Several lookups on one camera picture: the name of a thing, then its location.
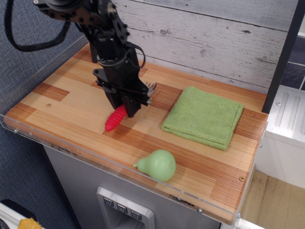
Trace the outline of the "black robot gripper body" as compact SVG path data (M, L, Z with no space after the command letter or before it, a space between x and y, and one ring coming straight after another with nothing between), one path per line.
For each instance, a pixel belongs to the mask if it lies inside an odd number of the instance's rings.
M140 66L135 49L128 49L122 59L115 62L99 61L101 69L93 70L97 84L104 92L135 95L146 106L151 104L147 86L140 80Z

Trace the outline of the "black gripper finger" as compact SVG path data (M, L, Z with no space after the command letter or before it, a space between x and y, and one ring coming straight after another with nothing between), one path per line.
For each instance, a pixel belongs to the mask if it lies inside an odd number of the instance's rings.
M122 102L129 118L134 117L141 108L141 103L135 95L124 95L122 97Z
M117 109L123 104L122 98L118 93L105 92L107 99L111 103L113 109Z

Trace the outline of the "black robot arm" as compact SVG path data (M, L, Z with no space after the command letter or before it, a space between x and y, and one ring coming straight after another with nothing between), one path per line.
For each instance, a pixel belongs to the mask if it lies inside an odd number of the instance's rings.
M127 25L120 19L110 0L37 0L38 9L47 16L74 22L90 43L96 62L102 68L93 74L103 88L114 109L124 105L133 117L151 99L148 87L140 80L136 50L140 47L128 42Z

